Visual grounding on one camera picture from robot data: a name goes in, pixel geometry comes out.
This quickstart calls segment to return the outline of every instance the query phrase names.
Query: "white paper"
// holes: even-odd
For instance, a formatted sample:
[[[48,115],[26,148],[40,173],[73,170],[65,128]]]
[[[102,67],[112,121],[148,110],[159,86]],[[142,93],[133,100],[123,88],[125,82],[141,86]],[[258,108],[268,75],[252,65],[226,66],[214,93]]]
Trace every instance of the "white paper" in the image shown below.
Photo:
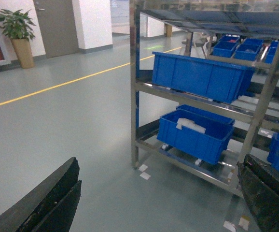
[[[148,179],[151,177],[151,175],[149,175],[149,174],[147,174],[147,173],[145,173],[145,172],[142,172],[142,173],[140,174],[140,177],[143,177],[145,180],[148,180]]]
[[[140,170],[141,172],[144,172],[147,168],[148,168],[148,166],[146,166],[145,164],[143,164],[142,166],[139,167],[139,170]]]
[[[248,231],[249,223],[250,221],[246,217],[242,216],[239,221],[239,226],[241,226],[245,231]]]
[[[268,131],[265,131],[265,130],[261,130],[261,132],[262,132],[263,134],[266,134],[266,135],[269,134],[269,132],[268,132]]]
[[[225,221],[223,227],[227,228],[231,232],[236,232],[235,226],[229,221]]]

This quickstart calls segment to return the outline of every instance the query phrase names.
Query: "white pillar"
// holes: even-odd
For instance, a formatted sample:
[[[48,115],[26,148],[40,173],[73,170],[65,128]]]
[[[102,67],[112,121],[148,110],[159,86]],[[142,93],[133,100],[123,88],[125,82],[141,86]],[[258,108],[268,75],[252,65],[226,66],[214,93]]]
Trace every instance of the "white pillar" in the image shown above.
[[[112,47],[110,0],[72,0],[79,48],[83,53]]]

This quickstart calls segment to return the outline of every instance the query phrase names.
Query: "metal shelf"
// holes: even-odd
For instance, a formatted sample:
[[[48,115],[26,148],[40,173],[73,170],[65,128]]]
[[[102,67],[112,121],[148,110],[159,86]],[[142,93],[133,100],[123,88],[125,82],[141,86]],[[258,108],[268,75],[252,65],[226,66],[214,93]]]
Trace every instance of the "metal shelf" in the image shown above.
[[[239,154],[229,150],[223,152],[225,159],[234,158],[232,167],[235,167],[237,161],[242,162],[245,155],[250,153],[253,147],[268,151],[270,139],[258,133],[260,128],[279,131],[279,118],[265,115],[272,97],[279,101],[279,87],[276,87],[279,79],[279,45],[271,65],[259,60],[247,63],[232,58],[227,60],[212,55],[208,56],[209,59],[217,61],[269,69],[264,85],[254,84],[250,87],[250,90],[259,96],[254,111],[153,85],[151,84],[152,71],[140,70],[140,13],[147,14],[187,32],[228,33],[256,38],[279,38],[279,1],[269,0],[265,3],[257,1],[226,2],[224,3],[221,0],[214,2],[201,1],[200,3],[192,0],[130,0],[131,157],[132,165],[135,168],[138,167],[140,164],[139,148],[144,149],[231,193],[242,196],[237,188],[237,168],[234,169],[232,179],[227,181],[225,176],[229,174],[229,171],[227,170],[224,173],[223,166],[229,167],[227,165],[229,163],[221,161],[215,168],[207,167],[207,164],[204,163],[203,166],[198,167],[192,161],[171,152],[176,149],[162,150],[158,145],[149,144],[147,139],[158,133],[158,120],[138,128],[139,92],[142,91],[248,123],[250,125],[248,131],[236,128],[232,137],[232,139],[243,143],[241,152]]]
[[[223,102],[218,103],[215,101],[209,101],[208,99],[200,97],[198,95],[175,91],[173,89],[167,89],[165,87],[156,86],[153,84],[137,82],[136,91],[142,91],[161,98],[179,102],[181,104],[187,104],[248,124],[250,124],[253,119],[254,112],[252,110],[232,106]],[[266,115],[261,127],[272,131],[279,131],[279,118]]]
[[[155,131],[152,130],[151,133],[145,135],[151,137],[155,135]],[[233,167],[235,166],[235,156],[236,154],[230,150],[223,151],[223,159],[217,165],[209,165],[203,163],[202,165],[195,165],[196,158],[192,158],[190,155],[184,154],[182,152],[176,151],[172,152],[172,147],[169,147],[166,150],[163,150],[160,145],[152,145],[146,142],[144,139],[137,139],[136,146],[141,148],[151,154],[157,155],[158,157],[165,159],[166,161],[217,185],[237,196],[242,197],[241,191],[231,188],[229,186],[230,180],[228,176],[230,175]]]
[[[218,57],[218,56],[213,56],[211,54],[207,55],[207,59],[211,59],[211,60],[214,60],[214,61],[221,61],[221,62],[225,62],[225,63],[255,67],[255,68],[259,68],[259,69],[270,69],[271,64],[266,64],[266,63],[264,63],[260,60],[260,57],[262,56],[262,54],[263,53],[259,54],[259,56],[258,56],[259,58],[256,61],[248,61],[248,60],[235,59],[235,58]]]

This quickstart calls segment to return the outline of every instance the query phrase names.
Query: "epoxy floor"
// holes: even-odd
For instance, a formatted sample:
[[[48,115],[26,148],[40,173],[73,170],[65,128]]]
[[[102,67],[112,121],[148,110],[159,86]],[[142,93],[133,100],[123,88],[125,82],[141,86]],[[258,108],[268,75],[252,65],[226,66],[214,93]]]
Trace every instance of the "epoxy floor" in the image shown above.
[[[141,57],[178,54],[184,38],[142,40]],[[0,214],[76,157],[83,184],[71,232],[226,232],[224,221],[238,225],[241,216],[259,232],[243,199],[154,156],[145,161],[148,180],[131,167],[128,63],[128,40],[115,37],[110,50],[0,72],[0,103],[15,99],[0,105]],[[152,67],[153,58],[141,62]],[[141,125],[177,106],[144,93],[140,99]]]

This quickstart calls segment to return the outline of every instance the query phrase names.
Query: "baseboard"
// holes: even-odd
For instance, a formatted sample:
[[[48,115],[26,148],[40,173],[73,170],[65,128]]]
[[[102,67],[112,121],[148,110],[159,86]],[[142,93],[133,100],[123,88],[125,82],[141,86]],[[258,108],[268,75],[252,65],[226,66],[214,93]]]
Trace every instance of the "baseboard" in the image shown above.
[[[34,62],[41,61],[41,60],[44,60],[44,59],[47,59],[46,55],[40,55],[40,56],[33,57]],[[12,70],[12,69],[17,69],[17,68],[20,68],[19,61],[18,60],[12,60],[10,64],[1,65],[0,66],[0,72]]]
[[[99,51],[103,51],[103,50],[107,50],[107,49],[111,49],[111,48],[113,48],[112,44],[101,46],[101,47],[88,48],[88,49],[80,48],[80,52],[83,54],[88,54],[88,53],[99,52]]]

